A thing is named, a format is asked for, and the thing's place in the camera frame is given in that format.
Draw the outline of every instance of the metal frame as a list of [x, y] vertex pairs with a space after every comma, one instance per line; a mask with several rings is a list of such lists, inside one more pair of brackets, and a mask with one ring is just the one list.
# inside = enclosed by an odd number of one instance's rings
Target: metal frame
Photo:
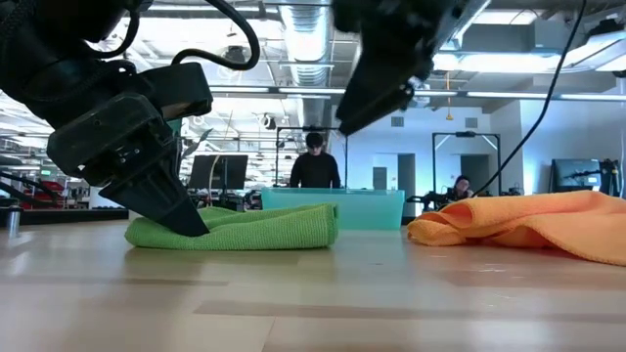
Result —
[[[280, 152], [280, 141], [281, 141], [281, 131], [285, 130], [297, 130], [302, 132], [328, 132], [328, 131], [338, 131], [338, 128], [334, 127], [277, 127], [276, 128], [276, 176], [274, 177], [274, 184], [278, 185], [278, 154]], [[348, 188], [348, 137], [345, 138], [345, 150], [343, 151], [343, 156], [345, 158], [344, 170], [343, 170], [343, 186]]]
[[[443, 140], [441, 140], [441, 142], [439, 142], [439, 144], [436, 144], [436, 138], [437, 136], [446, 136]], [[436, 155], [437, 155], [437, 150], [439, 148], [441, 148], [441, 146], [443, 146], [444, 143], [446, 143], [446, 141], [448, 140], [448, 138], [450, 137], [457, 137], [457, 138], [475, 138], [475, 137], [482, 137], [482, 139], [484, 139], [493, 149], [496, 150], [497, 154], [498, 154], [498, 169], [500, 169], [500, 166], [502, 165], [502, 156], [501, 156], [501, 151], [500, 151], [500, 134], [497, 133], [475, 133], [475, 132], [434, 132], [432, 134], [432, 190], [434, 192], [437, 192], [437, 159], [436, 159]], [[491, 142], [487, 137], [494, 137], [496, 139], [496, 145], [493, 145], [493, 142]], [[502, 193], [502, 174], [500, 174], [498, 176], [498, 196]]]

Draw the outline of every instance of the computer monitor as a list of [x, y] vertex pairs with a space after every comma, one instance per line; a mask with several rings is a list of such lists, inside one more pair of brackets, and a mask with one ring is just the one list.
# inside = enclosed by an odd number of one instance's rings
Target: computer monitor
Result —
[[602, 184], [600, 162], [595, 159], [553, 159], [551, 193], [599, 191]]
[[[189, 188], [208, 189], [211, 167], [218, 155], [196, 155]], [[247, 155], [220, 155], [213, 169], [211, 188], [242, 190], [246, 183]]]

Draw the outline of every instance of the microfiber cloth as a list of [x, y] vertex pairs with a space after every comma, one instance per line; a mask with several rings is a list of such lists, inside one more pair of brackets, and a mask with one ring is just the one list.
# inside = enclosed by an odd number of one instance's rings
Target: microfiber cloth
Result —
[[302, 249], [329, 246], [338, 235], [334, 204], [251, 212], [209, 207], [199, 214], [210, 231], [207, 235], [189, 238], [138, 218], [126, 230], [126, 240], [136, 246], [164, 249]]
[[426, 245], [552, 247], [626, 266], [626, 200], [599, 192], [471, 198], [421, 215], [408, 230]]

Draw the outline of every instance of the man in black shirt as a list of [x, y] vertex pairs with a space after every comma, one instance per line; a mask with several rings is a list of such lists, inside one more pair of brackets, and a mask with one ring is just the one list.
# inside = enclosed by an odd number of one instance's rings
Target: man in black shirt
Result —
[[307, 154], [295, 160], [291, 169], [291, 188], [340, 188], [335, 158], [322, 151], [324, 137], [312, 132], [306, 136]]

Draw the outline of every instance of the orange towel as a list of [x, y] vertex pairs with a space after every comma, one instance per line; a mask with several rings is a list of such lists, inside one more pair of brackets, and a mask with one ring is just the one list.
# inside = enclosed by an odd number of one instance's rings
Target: orange towel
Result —
[[552, 247], [626, 266], [626, 200], [598, 192], [466, 199], [408, 229], [409, 240], [425, 245]]

